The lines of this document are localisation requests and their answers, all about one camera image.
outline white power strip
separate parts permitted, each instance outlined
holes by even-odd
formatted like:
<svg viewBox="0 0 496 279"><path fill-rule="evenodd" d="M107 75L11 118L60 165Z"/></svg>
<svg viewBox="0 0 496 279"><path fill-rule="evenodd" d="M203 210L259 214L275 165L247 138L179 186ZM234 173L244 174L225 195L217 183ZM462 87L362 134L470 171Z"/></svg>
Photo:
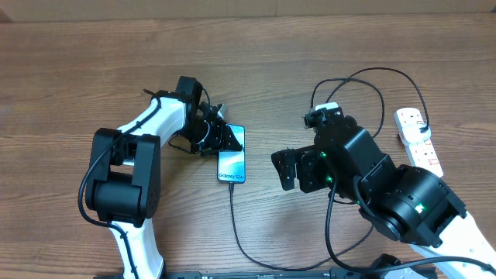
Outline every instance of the white power strip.
<svg viewBox="0 0 496 279"><path fill-rule="evenodd" d="M404 129L406 126L424 123L422 114L420 114L420 111L416 108L402 108L397 110L394 114L394 121L398 127L402 142L405 138L403 131L407 130ZM438 177L442 177L443 169L441 168L431 139L411 145L405 145L405 149L412 166L424 168Z"/></svg>

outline green led light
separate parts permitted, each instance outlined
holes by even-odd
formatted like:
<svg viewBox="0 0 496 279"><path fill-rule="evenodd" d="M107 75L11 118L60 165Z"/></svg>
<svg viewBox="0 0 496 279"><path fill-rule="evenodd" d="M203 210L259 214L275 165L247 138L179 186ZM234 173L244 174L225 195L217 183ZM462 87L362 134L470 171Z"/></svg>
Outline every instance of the green led light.
<svg viewBox="0 0 496 279"><path fill-rule="evenodd" d="M417 206L415 206L415 210L420 214L424 211L425 207L423 204L419 203Z"/></svg>

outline white robotic arm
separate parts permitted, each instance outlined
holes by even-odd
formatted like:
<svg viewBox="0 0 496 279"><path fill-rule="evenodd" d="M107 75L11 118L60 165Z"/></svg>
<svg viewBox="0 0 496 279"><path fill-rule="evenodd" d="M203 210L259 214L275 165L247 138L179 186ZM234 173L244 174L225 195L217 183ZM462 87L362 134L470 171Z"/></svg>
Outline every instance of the white robotic arm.
<svg viewBox="0 0 496 279"><path fill-rule="evenodd" d="M161 108L141 129L132 133L135 136L149 134L160 137L160 147L162 147L174 133L184 127L186 123L186 104L173 98L160 98ZM158 105L158 101L153 98L150 107L145 110L136 119L127 125L118 128L120 131L126 131L132 128L137 121L142 121ZM134 160L124 160L124 164L134 166ZM152 219L145 219L143 224L136 228L128 222L113 221L112 224L120 227L127 233L131 254L136 265L136 272L139 278L158 279L164 271L164 259L160 255L155 242L155 233L153 231ZM128 261L127 249L120 232L110 229L115 237L117 246L121 253L122 262L124 263L123 279L134 279L131 272L131 266Z"/></svg>
<svg viewBox="0 0 496 279"><path fill-rule="evenodd" d="M242 149L223 120L226 107L200 104L202 91L194 78L181 77L175 92L148 92L153 95L150 107L129 124L95 133L85 197L101 222L85 219L100 226L111 224L106 226L125 267L119 278L158 279L165 274L151 219L160 200L160 148L167 140L174 134L183 136L191 144L189 153L202 156ZM133 174L110 168L121 164L133 166Z"/></svg>
<svg viewBox="0 0 496 279"><path fill-rule="evenodd" d="M410 247L426 258L440 256L469 257L483 263L494 266L496 264L496 252L491 244L484 238L477 228L474 217L467 212L467 216L455 217L453 221L441 232L439 238L443 244L434 248L432 246L418 246L410 244ZM482 270L480 267L461 262L442 262L436 266L452 279L477 278L494 279L491 272Z"/></svg>

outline black bracket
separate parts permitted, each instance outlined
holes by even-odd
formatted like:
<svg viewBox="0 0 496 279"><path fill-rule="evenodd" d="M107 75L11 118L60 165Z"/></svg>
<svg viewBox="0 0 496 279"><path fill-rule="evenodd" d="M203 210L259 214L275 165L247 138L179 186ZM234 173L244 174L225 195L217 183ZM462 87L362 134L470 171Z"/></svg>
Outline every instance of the black bracket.
<svg viewBox="0 0 496 279"><path fill-rule="evenodd" d="M121 134L101 128L93 137L90 166L102 151ZM111 171L124 160L134 160L133 174ZM88 178L86 205L103 222L121 221L136 227L151 218L160 200L160 137L125 136L95 166Z"/></svg>
<svg viewBox="0 0 496 279"><path fill-rule="evenodd" d="M219 151L241 151L243 146L235 138L233 131L221 117L219 111L224 105L209 106L200 104L202 116L195 116L195 129L191 141L191 152L201 156L216 155Z"/></svg>
<svg viewBox="0 0 496 279"><path fill-rule="evenodd" d="M333 177L324 163L325 157L315 146L278 151L271 159L285 191L295 188L295 178L300 181L300 190L304 193L326 188L332 182Z"/></svg>

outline wood grain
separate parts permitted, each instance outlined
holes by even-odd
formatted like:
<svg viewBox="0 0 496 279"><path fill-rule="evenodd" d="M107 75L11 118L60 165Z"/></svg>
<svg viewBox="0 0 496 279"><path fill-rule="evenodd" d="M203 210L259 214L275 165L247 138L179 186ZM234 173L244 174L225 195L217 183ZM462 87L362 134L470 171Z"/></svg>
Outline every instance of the wood grain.
<svg viewBox="0 0 496 279"><path fill-rule="evenodd" d="M0 0L5 22L17 23L467 13L495 6L496 0Z"/></svg>
<svg viewBox="0 0 496 279"><path fill-rule="evenodd" d="M301 267L327 257L326 192L283 191L270 155L312 142L301 115L317 82L372 66L405 71L422 89L444 179L496 245L494 26L492 14L0 25L0 278L90 278L122 269L111 233L77 211L91 138L141 113L149 102L143 88L174 90L180 75L196 77L214 103L229 106L229 121L246 127L248 178L236 187L235 211L241 242L258 260ZM407 163L392 116L420 108L418 96L393 73L360 77L384 94L377 144L396 164ZM321 87L316 101L331 88ZM374 91L349 84L335 100L375 131ZM236 247L215 158L170 148L161 156L153 222L168 269L263 270ZM343 249L369 224L356 206L335 210L332 241ZM342 258L364 265L381 253L418 258L376 232Z"/></svg>

